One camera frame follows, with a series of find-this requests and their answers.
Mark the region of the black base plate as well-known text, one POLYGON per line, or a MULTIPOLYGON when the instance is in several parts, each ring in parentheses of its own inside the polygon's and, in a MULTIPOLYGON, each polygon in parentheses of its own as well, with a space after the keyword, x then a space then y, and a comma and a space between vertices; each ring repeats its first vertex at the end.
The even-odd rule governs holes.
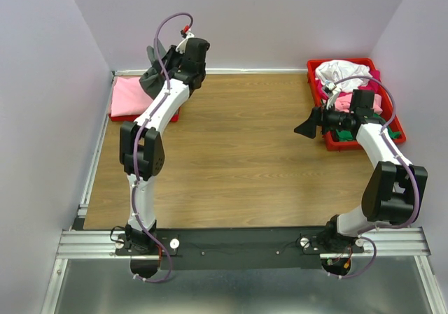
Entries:
POLYGON ((152 240, 125 227, 114 239, 115 253, 129 256, 133 273, 158 269, 320 269, 348 274, 351 258, 364 251, 359 238, 325 227, 156 229, 152 240))

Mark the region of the green t shirt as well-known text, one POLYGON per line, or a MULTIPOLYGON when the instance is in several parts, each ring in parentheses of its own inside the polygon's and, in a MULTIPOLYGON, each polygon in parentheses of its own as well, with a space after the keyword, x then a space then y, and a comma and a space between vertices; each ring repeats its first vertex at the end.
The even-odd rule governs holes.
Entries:
MULTIPOLYGON (((373 118, 374 118, 374 120, 376 122, 379 122, 381 124, 384 124, 386 122, 386 120, 382 116, 380 116, 380 115, 378 115, 376 113, 373 114, 373 118)), ((398 139, 398 138, 400 138, 402 136, 402 133, 400 131, 394 131, 389 126, 387 127, 387 130, 388 130, 389 136, 393 140, 398 139)), ((351 132, 348 131, 348 130, 341 130, 341 131, 335 130, 335 131, 332 131, 331 132, 331 136, 332 136, 332 139, 334 141, 339 141, 339 142, 354 141, 354 137, 352 136, 351 132)))

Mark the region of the folded pink t shirt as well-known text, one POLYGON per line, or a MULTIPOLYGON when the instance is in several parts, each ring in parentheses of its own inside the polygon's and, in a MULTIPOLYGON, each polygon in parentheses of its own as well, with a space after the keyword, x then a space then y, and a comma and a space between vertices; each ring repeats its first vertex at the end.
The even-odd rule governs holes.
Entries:
POLYGON ((137 77, 117 77, 113 86, 109 114, 112 118, 142 114, 153 102, 137 77))

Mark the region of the light pink t shirt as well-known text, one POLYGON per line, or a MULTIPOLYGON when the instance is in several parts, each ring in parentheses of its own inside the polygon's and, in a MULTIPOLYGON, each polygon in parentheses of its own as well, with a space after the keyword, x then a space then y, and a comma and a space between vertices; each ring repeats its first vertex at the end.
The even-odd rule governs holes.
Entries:
MULTIPOLYGON (((342 111, 345 113, 349 112, 350 103, 351 103, 352 93, 341 93, 337 100, 335 101, 335 109, 338 111, 342 111)), ((382 98, 379 94, 374 93, 374 101, 373 101, 373 110, 374 113, 381 115, 383 110, 381 107, 382 104, 382 98)))

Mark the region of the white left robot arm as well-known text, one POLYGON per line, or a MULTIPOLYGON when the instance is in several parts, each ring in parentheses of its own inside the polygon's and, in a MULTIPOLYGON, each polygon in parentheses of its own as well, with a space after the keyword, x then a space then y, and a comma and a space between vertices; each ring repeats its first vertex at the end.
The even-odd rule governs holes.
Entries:
POLYGON ((292 228, 157 228, 154 187, 165 162, 162 135, 175 112, 201 87, 209 47, 202 38, 189 38, 164 54, 160 45, 148 48, 152 66, 141 85, 153 102, 120 128, 119 160, 130 186, 130 214, 123 233, 114 240, 117 255, 174 256, 185 250, 235 252, 268 247, 280 251, 294 244, 284 239, 297 233, 292 228))

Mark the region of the grey t shirt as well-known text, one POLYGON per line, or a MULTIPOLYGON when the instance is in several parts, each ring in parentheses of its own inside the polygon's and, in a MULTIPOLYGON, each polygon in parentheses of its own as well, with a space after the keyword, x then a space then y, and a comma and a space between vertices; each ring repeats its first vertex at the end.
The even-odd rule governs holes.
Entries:
POLYGON ((165 83, 165 77, 162 67, 156 57, 155 48, 148 46, 146 48, 148 59, 151 63, 150 68, 140 77, 139 84, 142 90, 151 98, 155 99, 161 92, 165 83))

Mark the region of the white t shirt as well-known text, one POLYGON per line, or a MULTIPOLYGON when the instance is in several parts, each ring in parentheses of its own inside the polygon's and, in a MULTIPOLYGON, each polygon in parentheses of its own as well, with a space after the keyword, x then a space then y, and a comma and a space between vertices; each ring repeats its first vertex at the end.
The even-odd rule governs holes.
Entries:
POLYGON ((316 67, 314 73, 322 85, 325 85, 327 81, 336 83, 338 80, 353 77, 353 79, 346 80, 337 85, 346 93, 352 92, 359 87, 365 87, 368 84, 368 79, 354 78, 354 76, 372 77, 369 66, 338 59, 321 63, 316 67))

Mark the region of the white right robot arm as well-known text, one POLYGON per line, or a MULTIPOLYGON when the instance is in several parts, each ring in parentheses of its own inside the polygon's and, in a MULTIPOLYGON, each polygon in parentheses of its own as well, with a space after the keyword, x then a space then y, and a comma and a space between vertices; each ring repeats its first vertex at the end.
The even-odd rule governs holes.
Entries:
POLYGON ((408 227, 419 215, 428 172, 399 151, 372 105, 369 92, 356 90, 349 112, 328 105, 316 108, 318 125, 323 130, 349 131, 374 168, 360 206, 333 216, 317 235, 317 243, 330 252, 353 245, 369 230, 408 227))

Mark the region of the red plastic bin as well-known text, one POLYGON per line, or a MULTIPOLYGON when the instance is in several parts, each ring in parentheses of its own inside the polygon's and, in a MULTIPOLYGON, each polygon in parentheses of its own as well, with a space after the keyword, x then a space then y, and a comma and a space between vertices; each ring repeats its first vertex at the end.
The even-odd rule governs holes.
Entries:
MULTIPOLYGON (((345 59, 347 61, 356 63, 356 64, 363 64, 370 67, 370 73, 373 75, 373 77, 377 80, 380 80, 380 72, 375 67, 373 61, 367 57, 362 58, 348 58, 345 59)), ((319 66, 323 62, 330 61, 330 59, 312 59, 307 62, 307 77, 308 77, 308 83, 311 88, 311 94, 313 96, 314 105, 319 106, 322 102, 322 100, 327 99, 326 94, 322 90, 322 84, 320 80, 318 80, 315 76, 315 69, 317 66, 319 66)), ((381 98, 381 108, 383 110, 381 116, 388 120, 391 117, 391 114, 393 112, 393 109, 395 106, 392 104, 390 96, 385 92, 384 88, 379 86, 377 83, 369 81, 366 87, 363 87, 363 90, 372 90, 375 91, 376 94, 379 94, 381 98)), ((400 131, 402 133, 402 136, 398 139, 394 140, 394 143, 397 145, 403 144, 407 138, 404 133, 404 130, 401 126, 401 123, 398 119, 398 116, 394 117, 394 120, 389 125, 390 128, 394 131, 400 131)), ((355 141, 349 141, 349 142, 339 142, 334 141, 331 132, 328 132, 326 134, 321 133, 321 129, 318 129, 318 135, 323 138, 325 141, 325 146, 328 151, 345 151, 345 150, 360 150, 361 147, 359 144, 355 141)))

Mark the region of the folded red t shirt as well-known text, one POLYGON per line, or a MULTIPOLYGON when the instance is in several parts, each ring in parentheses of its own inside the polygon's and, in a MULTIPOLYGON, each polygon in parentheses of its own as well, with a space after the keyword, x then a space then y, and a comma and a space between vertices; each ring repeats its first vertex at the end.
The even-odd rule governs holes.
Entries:
MULTIPOLYGON (((179 108, 175 114, 171 117, 170 122, 177 122, 179 120, 179 115, 180 115, 180 111, 181 109, 179 108)), ((108 117, 111 119, 111 121, 113 122, 124 122, 124 121, 128 121, 128 122, 133 122, 135 119, 137 119, 142 113, 144 112, 138 112, 135 115, 112 115, 112 111, 111 108, 108 109, 108 117)))

